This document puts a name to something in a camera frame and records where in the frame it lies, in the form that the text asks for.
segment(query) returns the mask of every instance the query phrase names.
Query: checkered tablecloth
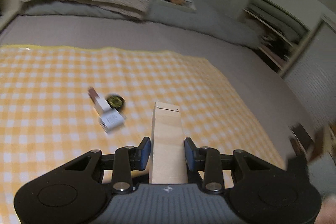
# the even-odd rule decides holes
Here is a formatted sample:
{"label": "checkered tablecloth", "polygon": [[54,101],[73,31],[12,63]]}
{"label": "checkered tablecloth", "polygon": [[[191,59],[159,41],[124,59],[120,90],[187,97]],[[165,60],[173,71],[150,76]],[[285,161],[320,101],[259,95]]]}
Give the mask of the checkered tablecloth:
{"label": "checkered tablecloth", "polygon": [[[118,93],[125,126],[105,133],[88,96]],[[186,137],[221,153],[283,161],[225,76],[203,58],[115,48],[0,49],[0,223],[18,223],[20,186],[91,150],[113,153],[151,135],[154,103],[179,105]]]}

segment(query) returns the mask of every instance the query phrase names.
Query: person's hand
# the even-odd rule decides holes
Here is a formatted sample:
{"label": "person's hand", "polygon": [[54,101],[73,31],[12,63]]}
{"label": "person's hand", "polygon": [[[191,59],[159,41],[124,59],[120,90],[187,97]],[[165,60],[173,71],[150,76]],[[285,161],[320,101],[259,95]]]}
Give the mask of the person's hand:
{"label": "person's hand", "polygon": [[336,195],[328,196],[322,202],[314,224],[336,224]]}

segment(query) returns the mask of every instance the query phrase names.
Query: metal screw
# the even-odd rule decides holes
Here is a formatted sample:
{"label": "metal screw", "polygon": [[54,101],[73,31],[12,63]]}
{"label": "metal screw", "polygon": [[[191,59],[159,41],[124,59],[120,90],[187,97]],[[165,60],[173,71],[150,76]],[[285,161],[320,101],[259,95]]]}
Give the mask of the metal screw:
{"label": "metal screw", "polygon": [[130,185],[124,181],[120,181],[120,182],[113,184],[113,188],[118,191],[126,191],[129,187]]}
{"label": "metal screw", "polygon": [[220,189],[222,189],[222,185],[218,182],[209,182],[205,188],[211,192],[218,192]]}

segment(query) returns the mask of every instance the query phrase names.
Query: wooden block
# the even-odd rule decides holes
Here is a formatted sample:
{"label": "wooden block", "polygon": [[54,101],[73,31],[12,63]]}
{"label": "wooden block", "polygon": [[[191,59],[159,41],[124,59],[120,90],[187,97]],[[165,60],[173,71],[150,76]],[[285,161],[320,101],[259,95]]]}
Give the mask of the wooden block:
{"label": "wooden block", "polygon": [[151,142],[149,183],[188,183],[179,106],[155,103]]}

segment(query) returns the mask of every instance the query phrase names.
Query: gray bed sheet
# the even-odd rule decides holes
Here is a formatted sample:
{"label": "gray bed sheet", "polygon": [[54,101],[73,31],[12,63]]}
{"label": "gray bed sheet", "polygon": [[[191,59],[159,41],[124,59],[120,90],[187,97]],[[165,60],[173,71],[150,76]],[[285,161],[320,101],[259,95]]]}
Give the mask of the gray bed sheet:
{"label": "gray bed sheet", "polygon": [[126,50],[170,50],[207,58],[230,81],[259,120],[281,157],[293,155],[290,126],[313,137],[312,120],[286,83],[250,49],[160,23],[76,16],[18,16],[0,44],[33,44]]}

